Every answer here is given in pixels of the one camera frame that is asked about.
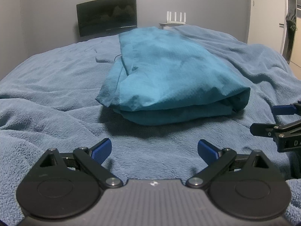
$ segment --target logo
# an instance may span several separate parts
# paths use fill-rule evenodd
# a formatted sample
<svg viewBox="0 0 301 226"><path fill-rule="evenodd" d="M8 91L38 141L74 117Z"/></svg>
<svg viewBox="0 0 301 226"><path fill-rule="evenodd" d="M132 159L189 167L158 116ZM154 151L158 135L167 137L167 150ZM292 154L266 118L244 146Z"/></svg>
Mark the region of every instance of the logo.
<svg viewBox="0 0 301 226"><path fill-rule="evenodd" d="M151 185L151 186L154 186L154 187L157 186L158 184L159 184L159 183L156 182L156 181L152 181L152 182L150 183L150 185Z"/></svg>

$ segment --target gray wall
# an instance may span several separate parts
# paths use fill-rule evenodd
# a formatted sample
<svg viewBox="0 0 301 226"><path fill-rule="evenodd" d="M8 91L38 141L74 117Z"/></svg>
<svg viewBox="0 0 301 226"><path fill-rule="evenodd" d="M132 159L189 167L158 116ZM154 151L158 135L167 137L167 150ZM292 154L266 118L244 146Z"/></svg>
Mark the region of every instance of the gray wall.
<svg viewBox="0 0 301 226"><path fill-rule="evenodd" d="M90 0L22 0L29 55L79 41L76 4ZM137 0L138 27L158 26L166 12L186 12L187 24L246 41L250 0Z"/></svg>
<svg viewBox="0 0 301 226"><path fill-rule="evenodd" d="M26 58L20 0L0 0L0 80Z"/></svg>

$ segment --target metal screw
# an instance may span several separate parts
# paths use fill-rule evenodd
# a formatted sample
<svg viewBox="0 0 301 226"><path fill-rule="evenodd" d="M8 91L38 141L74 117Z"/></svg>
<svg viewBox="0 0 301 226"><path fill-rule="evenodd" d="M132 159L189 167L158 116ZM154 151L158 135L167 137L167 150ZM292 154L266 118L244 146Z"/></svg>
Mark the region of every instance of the metal screw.
<svg viewBox="0 0 301 226"><path fill-rule="evenodd" d="M201 185L204 181L203 181L203 179L201 179L199 177L192 177L188 180L188 182L191 185L198 186L198 185Z"/></svg>
<svg viewBox="0 0 301 226"><path fill-rule="evenodd" d="M117 186L121 183L121 180L117 177L111 177L106 180L106 184L110 186Z"/></svg>

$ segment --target cable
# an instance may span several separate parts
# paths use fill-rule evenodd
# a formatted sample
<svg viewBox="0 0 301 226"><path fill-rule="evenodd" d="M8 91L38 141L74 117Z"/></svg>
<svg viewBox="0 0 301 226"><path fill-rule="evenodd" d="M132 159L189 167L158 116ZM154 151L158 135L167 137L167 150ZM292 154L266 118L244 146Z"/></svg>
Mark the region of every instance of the cable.
<svg viewBox="0 0 301 226"><path fill-rule="evenodd" d="M115 59L116 59L118 56L120 56L120 55L122 55L122 54L119 54L119 55L117 55L117 56L114 58L114 62L115 62Z"/></svg>

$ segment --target blue gripper pad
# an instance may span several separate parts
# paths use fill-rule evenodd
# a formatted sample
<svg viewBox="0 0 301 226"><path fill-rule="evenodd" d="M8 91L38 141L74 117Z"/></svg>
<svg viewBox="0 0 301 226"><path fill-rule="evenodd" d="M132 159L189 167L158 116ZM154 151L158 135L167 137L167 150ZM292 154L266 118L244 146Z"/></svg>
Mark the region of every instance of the blue gripper pad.
<svg viewBox="0 0 301 226"><path fill-rule="evenodd" d="M200 140L198 143L199 156L209 165L219 159L219 149L206 140Z"/></svg>
<svg viewBox="0 0 301 226"><path fill-rule="evenodd" d="M106 140L103 143L98 143L92 149L91 158L96 160L100 165L109 157L112 152L111 140Z"/></svg>
<svg viewBox="0 0 301 226"><path fill-rule="evenodd" d="M277 105L271 108L273 115L294 115L298 110L294 105Z"/></svg>

